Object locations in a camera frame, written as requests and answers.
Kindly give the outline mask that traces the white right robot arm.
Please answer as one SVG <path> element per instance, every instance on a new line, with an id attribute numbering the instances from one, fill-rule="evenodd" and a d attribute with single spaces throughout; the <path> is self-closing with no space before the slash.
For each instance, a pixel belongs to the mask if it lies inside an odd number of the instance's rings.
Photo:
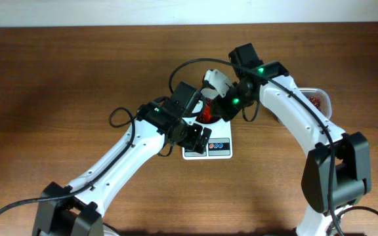
<path id="1" fill-rule="evenodd" d="M 213 115 L 232 120 L 253 102 L 269 109 L 306 154 L 301 188 L 308 202 L 297 235 L 342 235 L 341 217 L 371 191 L 369 143 L 333 124 L 297 88 L 279 62 L 265 64 L 252 44 L 228 55 L 238 83 L 211 106 Z"/>

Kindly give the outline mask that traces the red plastic measuring scoop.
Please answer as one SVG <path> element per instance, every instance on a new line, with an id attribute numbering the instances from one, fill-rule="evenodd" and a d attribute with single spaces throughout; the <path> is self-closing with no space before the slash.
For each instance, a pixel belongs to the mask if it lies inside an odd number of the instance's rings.
<path id="1" fill-rule="evenodd" d="M 210 106 L 206 105 L 204 111 L 202 112 L 200 118 L 199 118 L 199 121 L 201 123 L 210 123 L 211 120 L 212 120 L 213 116 L 211 115 L 211 108 Z"/>

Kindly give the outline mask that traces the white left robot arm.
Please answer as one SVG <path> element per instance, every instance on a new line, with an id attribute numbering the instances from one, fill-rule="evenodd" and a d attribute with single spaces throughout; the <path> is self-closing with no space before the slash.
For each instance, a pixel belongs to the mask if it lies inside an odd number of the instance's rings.
<path id="1" fill-rule="evenodd" d="M 120 189 L 166 145 L 196 153 L 207 147 L 211 129 L 193 123 L 205 102 L 182 105 L 158 98 L 139 107 L 124 136 L 89 170 L 66 187 L 52 182 L 42 192 L 33 235 L 115 235 L 103 217 Z"/>

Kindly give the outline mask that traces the white round bowl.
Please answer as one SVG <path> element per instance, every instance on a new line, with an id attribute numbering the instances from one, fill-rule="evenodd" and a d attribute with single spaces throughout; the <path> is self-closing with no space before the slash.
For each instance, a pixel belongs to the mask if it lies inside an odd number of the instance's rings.
<path id="1" fill-rule="evenodd" d="M 212 100 L 212 104 L 211 104 L 211 114 L 212 114 L 212 105 L 215 103 L 215 99 L 220 97 L 219 93 L 216 90 L 213 90 L 211 88 L 205 88 L 201 91 L 201 93 L 205 96 L 205 102 L 206 102 L 207 98 L 210 98 Z M 213 115 L 213 116 L 218 117 L 219 120 L 215 123 L 212 123 L 212 124 L 203 124 L 203 123 L 199 123 L 199 124 L 209 125 L 209 126 L 219 126 L 219 125 L 222 125 L 224 123 L 224 121 L 218 115 Z"/>

